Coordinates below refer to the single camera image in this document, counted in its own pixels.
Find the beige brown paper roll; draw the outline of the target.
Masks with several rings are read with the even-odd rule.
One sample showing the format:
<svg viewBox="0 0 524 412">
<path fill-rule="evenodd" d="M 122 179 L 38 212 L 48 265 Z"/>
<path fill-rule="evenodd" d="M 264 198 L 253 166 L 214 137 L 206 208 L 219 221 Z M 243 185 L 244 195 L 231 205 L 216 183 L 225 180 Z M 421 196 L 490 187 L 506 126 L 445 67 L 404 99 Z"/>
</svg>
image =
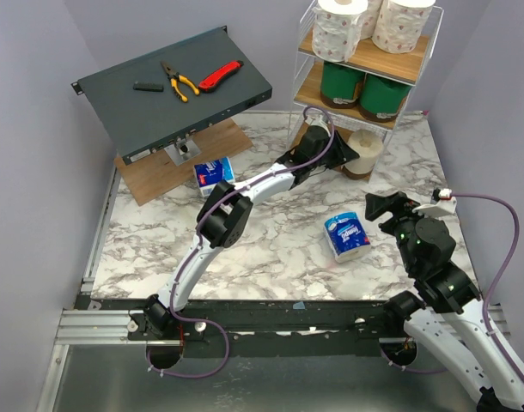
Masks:
<svg viewBox="0 0 524 412">
<path fill-rule="evenodd" d="M 366 179 L 373 172 L 383 151 L 381 138 L 370 130 L 360 129 L 350 134 L 347 144 L 359 157 L 342 167 L 349 179 Z"/>
</svg>

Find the short floral paper roll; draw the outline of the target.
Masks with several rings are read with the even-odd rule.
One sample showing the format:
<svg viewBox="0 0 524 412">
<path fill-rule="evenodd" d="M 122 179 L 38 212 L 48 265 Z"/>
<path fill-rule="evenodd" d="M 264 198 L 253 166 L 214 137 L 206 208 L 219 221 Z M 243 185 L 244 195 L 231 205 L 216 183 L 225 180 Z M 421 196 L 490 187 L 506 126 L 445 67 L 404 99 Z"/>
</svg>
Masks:
<svg viewBox="0 0 524 412">
<path fill-rule="evenodd" d="M 367 8 L 366 0 L 319 0 L 313 7 L 314 55 L 331 63 L 348 61 L 360 41 Z"/>
</svg>

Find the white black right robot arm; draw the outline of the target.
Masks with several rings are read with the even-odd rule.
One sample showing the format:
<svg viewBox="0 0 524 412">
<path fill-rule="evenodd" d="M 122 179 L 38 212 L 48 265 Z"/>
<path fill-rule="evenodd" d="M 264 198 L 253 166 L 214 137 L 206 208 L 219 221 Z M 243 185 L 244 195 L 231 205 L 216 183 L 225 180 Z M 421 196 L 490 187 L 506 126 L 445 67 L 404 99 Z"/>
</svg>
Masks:
<svg viewBox="0 0 524 412">
<path fill-rule="evenodd" d="M 490 296 L 453 263 L 456 247 L 442 221 L 461 194 L 436 189 L 429 204 L 397 191 L 368 194 L 365 218 L 393 236 L 405 272 L 417 290 L 385 304 L 384 330 L 405 333 L 426 347 L 465 388 L 479 411 L 524 411 L 524 362 L 489 313 Z"/>
</svg>

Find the large floral paper roll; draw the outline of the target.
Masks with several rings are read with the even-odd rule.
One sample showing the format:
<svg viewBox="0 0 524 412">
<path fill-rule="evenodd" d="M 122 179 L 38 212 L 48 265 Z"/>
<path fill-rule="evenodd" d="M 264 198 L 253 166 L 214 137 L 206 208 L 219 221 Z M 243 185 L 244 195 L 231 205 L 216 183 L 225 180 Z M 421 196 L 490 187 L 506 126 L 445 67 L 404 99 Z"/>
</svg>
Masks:
<svg viewBox="0 0 524 412">
<path fill-rule="evenodd" d="M 372 41 L 387 53 L 411 52 L 417 45 L 435 0 L 383 1 Z"/>
</svg>

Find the green roll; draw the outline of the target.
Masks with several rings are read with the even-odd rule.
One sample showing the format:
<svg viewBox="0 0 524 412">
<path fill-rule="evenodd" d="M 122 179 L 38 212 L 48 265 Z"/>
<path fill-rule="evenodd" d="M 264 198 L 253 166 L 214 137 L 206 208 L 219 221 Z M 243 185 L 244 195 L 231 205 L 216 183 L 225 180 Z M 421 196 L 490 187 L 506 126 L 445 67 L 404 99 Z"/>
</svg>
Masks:
<svg viewBox="0 0 524 412">
<path fill-rule="evenodd" d="M 350 109 L 356 105 L 365 73 L 343 65 L 324 62 L 320 98 L 331 108 Z"/>
<path fill-rule="evenodd" d="M 411 86 L 367 74 L 358 99 L 359 112 L 367 120 L 386 123 L 395 120 Z"/>
</svg>

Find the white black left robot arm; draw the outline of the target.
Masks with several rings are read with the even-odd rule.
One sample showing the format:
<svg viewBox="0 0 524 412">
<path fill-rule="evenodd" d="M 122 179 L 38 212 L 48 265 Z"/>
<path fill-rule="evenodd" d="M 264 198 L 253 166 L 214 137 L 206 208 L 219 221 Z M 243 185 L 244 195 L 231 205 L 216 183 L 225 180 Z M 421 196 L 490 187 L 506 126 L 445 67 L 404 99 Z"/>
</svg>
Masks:
<svg viewBox="0 0 524 412">
<path fill-rule="evenodd" d="M 297 187 L 317 168 L 334 169 L 358 158 L 338 132 L 310 125 L 299 143 L 266 171 L 237 184 L 217 183 L 198 213 L 188 253 L 164 286 L 146 300 L 143 313 L 149 330 L 160 339 L 176 332 L 176 316 L 193 287 L 216 255 L 239 240 L 254 206 Z"/>
</svg>

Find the green roll front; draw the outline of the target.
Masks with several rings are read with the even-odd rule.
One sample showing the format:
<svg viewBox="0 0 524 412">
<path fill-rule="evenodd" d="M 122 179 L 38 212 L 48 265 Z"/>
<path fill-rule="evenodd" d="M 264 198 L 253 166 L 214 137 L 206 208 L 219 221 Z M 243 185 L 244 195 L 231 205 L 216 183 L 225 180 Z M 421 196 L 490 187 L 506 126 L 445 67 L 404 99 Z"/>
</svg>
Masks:
<svg viewBox="0 0 524 412">
<path fill-rule="evenodd" d="M 367 74 L 358 99 L 359 112 L 367 120 L 386 123 L 395 120 L 411 86 Z"/>
</svg>

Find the small floral paper roll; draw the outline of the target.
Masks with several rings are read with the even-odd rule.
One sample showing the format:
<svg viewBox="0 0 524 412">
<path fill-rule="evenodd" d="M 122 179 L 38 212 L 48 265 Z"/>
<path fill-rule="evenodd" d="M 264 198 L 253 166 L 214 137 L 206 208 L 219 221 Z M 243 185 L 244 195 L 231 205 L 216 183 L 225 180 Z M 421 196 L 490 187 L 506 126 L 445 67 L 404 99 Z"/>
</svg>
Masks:
<svg viewBox="0 0 524 412">
<path fill-rule="evenodd" d="M 380 15 L 382 0 L 368 0 L 368 7 L 363 13 L 362 31 L 360 39 L 369 39 L 372 37 L 376 22 Z"/>
</svg>

